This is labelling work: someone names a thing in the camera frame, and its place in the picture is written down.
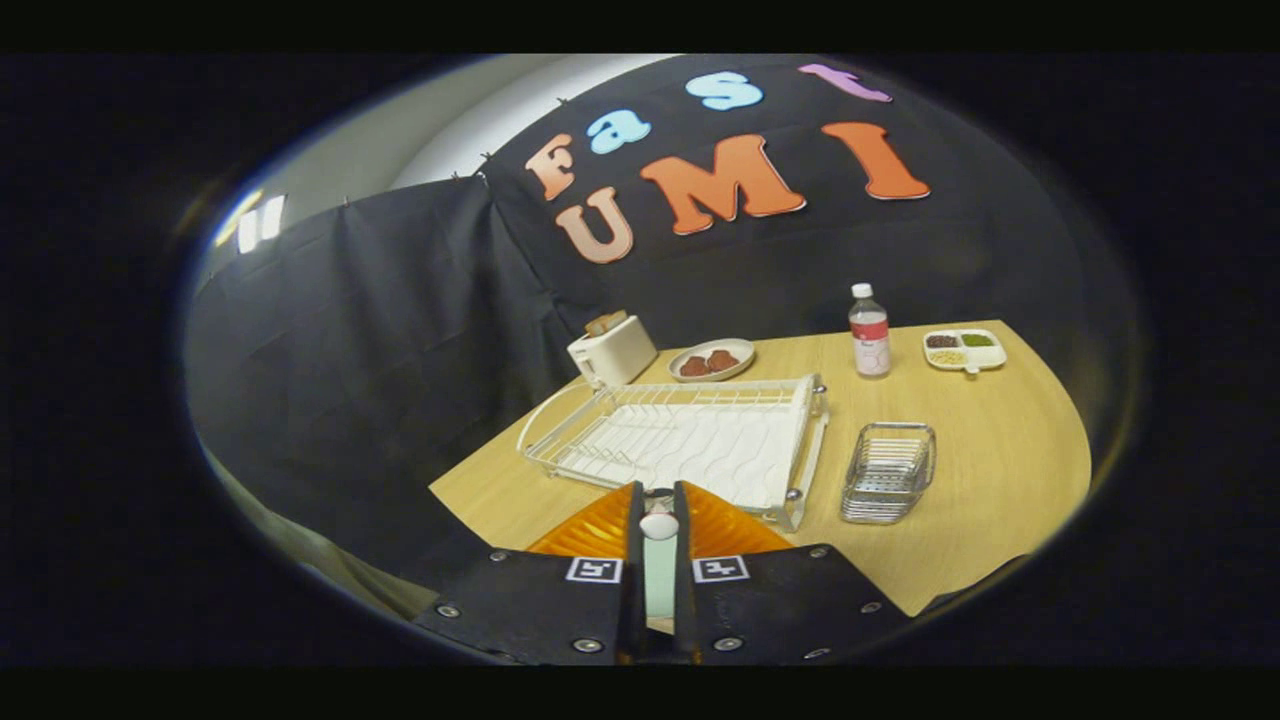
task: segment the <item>white wall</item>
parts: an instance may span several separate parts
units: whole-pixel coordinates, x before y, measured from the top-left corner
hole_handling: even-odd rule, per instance
[[[538,68],[462,113],[422,147],[389,190],[470,176],[512,137],[573,97],[636,68],[678,54],[571,55]]]
[[[307,145],[291,149],[241,213],[287,195],[280,228],[389,190],[474,173],[520,131],[570,100],[672,54],[513,54],[480,60],[369,108]],[[233,213],[211,247],[197,288],[236,255]]]

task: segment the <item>wire dish rack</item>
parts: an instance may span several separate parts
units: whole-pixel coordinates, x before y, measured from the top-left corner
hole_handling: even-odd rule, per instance
[[[548,475],[608,488],[639,480],[646,491],[685,480],[799,529],[831,418],[819,375],[607,387],[526,446],[534,420],[572,387],[543,402],[516,441]]]

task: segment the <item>plastic bottle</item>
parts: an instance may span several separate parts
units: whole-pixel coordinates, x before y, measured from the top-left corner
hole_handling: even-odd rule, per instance
[[[849,329],[854,333],[854,365],[860,375],[888,374],[888,313],[872,299],[872,286],[854,286],[854,306],[849,310]]]

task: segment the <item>white ball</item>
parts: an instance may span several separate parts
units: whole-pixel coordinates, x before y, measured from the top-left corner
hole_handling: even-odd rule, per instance
[[[640,519],[640,532],[653,541],[663,541],[680,530],[680,520],[671,512],[650,512]]]

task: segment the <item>white plate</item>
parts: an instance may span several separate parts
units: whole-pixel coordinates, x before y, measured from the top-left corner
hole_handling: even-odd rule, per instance
[[[737,360],[737,365],[727,370],[721,370],[718,373],[712,373],[709,375],[699,375],[696,378],[686,378],[680,374],[680,368],[684,366],[686,361],[694,355],[700,355],[703,360],[712,356],[714,350],[727,350],[730,355]],[[755,360],[755,346],[750,341],[739,338],[726,338],[726,340],[713,340],[712,342],[704,342],[696,347],[690,347],[689,350],[677,355],[668,365],[667,372],[671,377],[676,378],[682,383],[713,383],[716,380],[723,380],[732,378],[733,375],[741,373],[751,365]]]
[[[980,334],[986,338],[989,338],[991,342],[993,342],[995,345],[968,347],[965,346],[964,340],[960,338],[960,336],[963,334]],[[956,347],[929,347],[929,338],[938,336],[956,338]],[[998,368],[1004,365],[1006,360],[1009,360],[1009,355],[1005,354],[1005,346],[1000,345],[1000,338],[987,331],[979,331],[977,328],[960,328],[955,331],[937,331],[927,333],[924,336],[924,340],[920,341],[920,345],[924,347],[924,359],[929,361],[929,365],[933,365],[934,368],[940,368],[942,370],[972,369],[970,372],[975,373],[979,370]],[[964,355],[965,361],[959,364],[940,363],[933,359],[934,355],[937,355],[938,352],[946,352],[946,351],[959,352]]]

